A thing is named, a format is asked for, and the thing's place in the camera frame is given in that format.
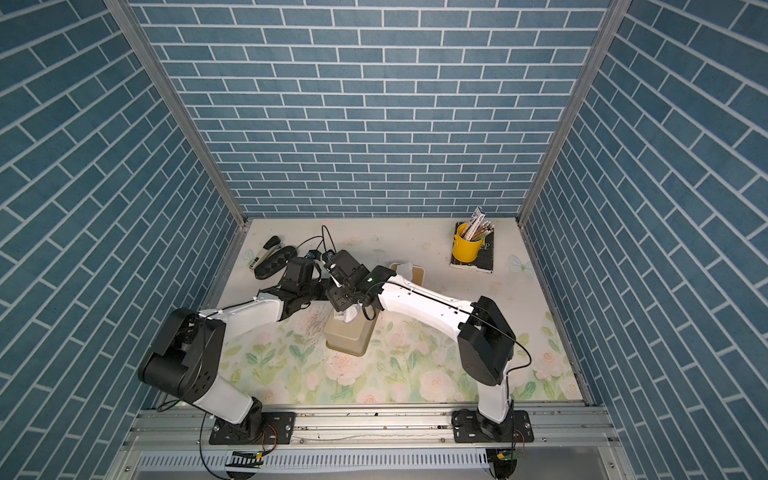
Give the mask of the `beige tissue box base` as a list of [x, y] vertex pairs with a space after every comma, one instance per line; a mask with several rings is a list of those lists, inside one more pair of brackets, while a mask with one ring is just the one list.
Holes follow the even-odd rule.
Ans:
[[326, 346], [331, 350], [361, 357], [367, 351], [378, 314], [369, 313], [368, 319], [363, 309], [353, 322], [345, 323], [343, 313], [331, 311], [324, 327]]

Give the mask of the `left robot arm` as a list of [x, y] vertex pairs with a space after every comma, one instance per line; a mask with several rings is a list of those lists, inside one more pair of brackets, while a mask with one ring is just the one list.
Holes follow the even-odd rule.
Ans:
[[319, 252], [291, 258], [277, 285], [248, 301], [223, 308], [172, 311], [144, 356], [141, 382], [191, 404], [216, 418], [218, 440], [246, 444], [264, 439], [262, 403], [219, 374], [225, 343], [258, 327], [278, 323], [323, 300]]

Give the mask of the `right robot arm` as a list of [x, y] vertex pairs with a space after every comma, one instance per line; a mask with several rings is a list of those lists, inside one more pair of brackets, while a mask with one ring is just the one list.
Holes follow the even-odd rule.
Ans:
[[325, 295], [336, 311], [350, 310], [369, 322], [384, 311], [401, 314], [455, 341], [463, 369], [477, 382], [474, 427], [494, 441], [522, 438], [516, 432], [508, 385], [520, 343], [492, 299], [468, 301], [438, 294], [393, 269], [379, 265], [370, 270], [345, 250], [329, 250], [321, 261], [330, 275]]

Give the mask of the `blue white tissue pack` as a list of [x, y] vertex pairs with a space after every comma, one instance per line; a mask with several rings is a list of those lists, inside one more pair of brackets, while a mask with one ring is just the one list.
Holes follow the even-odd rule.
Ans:
[[414, 275], [414, 265], [410, 262], [397, 264], [395, 270], [399, 276], [402, 276], [406, 281], [412, 281]]

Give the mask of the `purple tissue paper pack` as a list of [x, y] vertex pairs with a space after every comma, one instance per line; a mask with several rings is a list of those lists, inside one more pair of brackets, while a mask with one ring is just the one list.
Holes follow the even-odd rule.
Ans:
[[360, 304], [355, 304], [347, 308], [343, 315], [344, 315], [344, 322], [345, 323], [351, 323], [354, 321], [354, 319], [361, 313], [363, 310], [363, 307]]

